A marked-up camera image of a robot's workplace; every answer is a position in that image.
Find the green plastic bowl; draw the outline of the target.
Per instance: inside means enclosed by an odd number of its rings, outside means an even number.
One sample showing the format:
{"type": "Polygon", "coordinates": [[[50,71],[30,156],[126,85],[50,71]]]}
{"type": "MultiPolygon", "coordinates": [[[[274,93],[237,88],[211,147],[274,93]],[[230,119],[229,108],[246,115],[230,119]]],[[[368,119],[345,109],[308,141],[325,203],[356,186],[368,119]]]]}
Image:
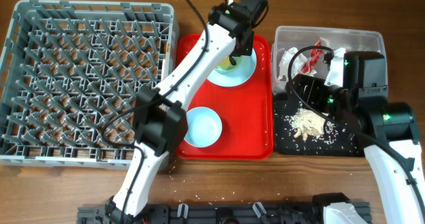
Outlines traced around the green plastic bowl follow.
{"type": "Polygon", "coordinates": [[[236,60],[236,62],[237,62],[237,65],[236,65],[236,67],[234,68],[234,69],[232,69],[232,70],[227,70],[227,71],[224,71],[224,70],[218,70],[216,67],[214,68],[214,70],[216,71],[216,72],[218,72],[218,73],[221,73],[221,74],[224,74],[224,73],[228,73],[228,72],[232,72],[232,71],[235,71],[236,69],[238,69],[238,68],[240,68],[244,63],[246,63],[247,61],[249,61],[249,59],[250,59],[250,57],[249,56],[244,56],[244,55],[242,55],[242,56],[232,56],[235,60],[236,60]]]}

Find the yellow plastic cup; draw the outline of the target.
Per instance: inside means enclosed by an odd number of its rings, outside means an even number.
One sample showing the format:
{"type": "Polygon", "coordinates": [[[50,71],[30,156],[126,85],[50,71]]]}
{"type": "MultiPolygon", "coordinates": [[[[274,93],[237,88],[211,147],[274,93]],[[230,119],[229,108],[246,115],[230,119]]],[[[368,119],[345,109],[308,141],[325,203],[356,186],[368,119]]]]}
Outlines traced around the yellow plastic cup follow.
{"type": "Polygon", "coordinates": [[[227,70],[234,69],[236,67],[236,65],[237,65],[236,60],[233,57],[228,56],[223,61],[221,61],[220,64],[216,68],[218,70],[227,71],[227,70]]]}

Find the red snack wrapper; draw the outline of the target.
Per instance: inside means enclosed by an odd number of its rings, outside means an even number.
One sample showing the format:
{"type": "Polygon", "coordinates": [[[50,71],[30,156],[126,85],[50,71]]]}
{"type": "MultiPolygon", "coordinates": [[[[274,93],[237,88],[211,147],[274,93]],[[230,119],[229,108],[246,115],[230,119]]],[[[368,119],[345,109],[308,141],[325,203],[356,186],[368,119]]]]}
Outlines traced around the red snack wrapper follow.
{"type": "Polygon", "coordinates": [[[310,57],[307,59],[305,64],[302,66],[300,73],[306,75],[314,75],[314,66],[317,64],[320,56],[323,54],[321,49],[313,49],[310,53],[310,57]]]}

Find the white napkin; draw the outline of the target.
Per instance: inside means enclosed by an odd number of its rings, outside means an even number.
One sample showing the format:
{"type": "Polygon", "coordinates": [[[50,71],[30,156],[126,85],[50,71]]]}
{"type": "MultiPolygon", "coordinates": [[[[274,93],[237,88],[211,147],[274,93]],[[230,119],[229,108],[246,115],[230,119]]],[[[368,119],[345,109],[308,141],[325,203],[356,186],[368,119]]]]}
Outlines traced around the white napkin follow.
{"type": "MultiPolygon", "coordinates": [[[[288,67],[290,64],[291,59],[293,56],[298,52],[298,49],[296,47],[292,47],[284,52],[281,61],[279,63],[279,75],[278,78],[281,80],[283,78],[286,78],[288,75],[288,67]]],[[[303,54],[300,54],[296,57],[295,61],[293,62],[292,66],[292,77],[294,78],[297,74],[299,74],[303,68],[303,66],[307,62],[307,57],[305,57],[303,54]]]]}

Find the light blue food bowl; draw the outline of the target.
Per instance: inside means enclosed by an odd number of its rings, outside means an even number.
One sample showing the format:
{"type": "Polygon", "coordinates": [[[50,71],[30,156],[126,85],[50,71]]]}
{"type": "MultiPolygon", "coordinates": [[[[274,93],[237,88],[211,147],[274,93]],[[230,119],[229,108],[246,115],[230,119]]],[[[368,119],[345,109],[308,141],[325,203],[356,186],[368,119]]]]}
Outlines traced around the light blue food bowl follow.
{"type": "Polygon", "coordinates": [[[184,141],[195,148],[213,145],[222,134],[220,116],[207,107],[192,108],[187,112],[188,130],[184,141]]]}

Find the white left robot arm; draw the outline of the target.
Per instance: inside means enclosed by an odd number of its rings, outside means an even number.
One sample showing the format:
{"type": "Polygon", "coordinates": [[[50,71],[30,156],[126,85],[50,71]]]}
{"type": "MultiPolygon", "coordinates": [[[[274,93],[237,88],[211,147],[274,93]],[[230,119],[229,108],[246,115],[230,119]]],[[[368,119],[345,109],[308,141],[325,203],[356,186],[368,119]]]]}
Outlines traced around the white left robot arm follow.
{"type": "Polygon", "coordinates": [[[188,130],[187,110],[208,75],[226,57],[251,55],[254,28],[264,19],[267,0],[225,1],[202,20],[203,32],[178,67],[155,88],[141,88],[133,115],[134,149],[120,190],[105,205],[112,223],[133,223],[147,205],[149,190],[163,160],[188,130]]]}

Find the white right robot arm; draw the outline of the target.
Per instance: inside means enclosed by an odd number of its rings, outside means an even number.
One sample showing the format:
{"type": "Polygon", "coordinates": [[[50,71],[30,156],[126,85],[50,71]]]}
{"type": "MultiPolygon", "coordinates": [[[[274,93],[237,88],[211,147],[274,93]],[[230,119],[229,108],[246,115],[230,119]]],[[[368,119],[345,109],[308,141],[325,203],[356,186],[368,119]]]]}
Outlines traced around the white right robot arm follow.
{"type": "Polygon", "coordinates": [[[286,91],[314,114],[346,129],[368,161],[388,223],[424,222],[424,171],[420,131],[412,108],[389,102],[386,59],[376,51],[343,55],[340,86],[292,74],[300,49],[288,64],[286,91]]]}

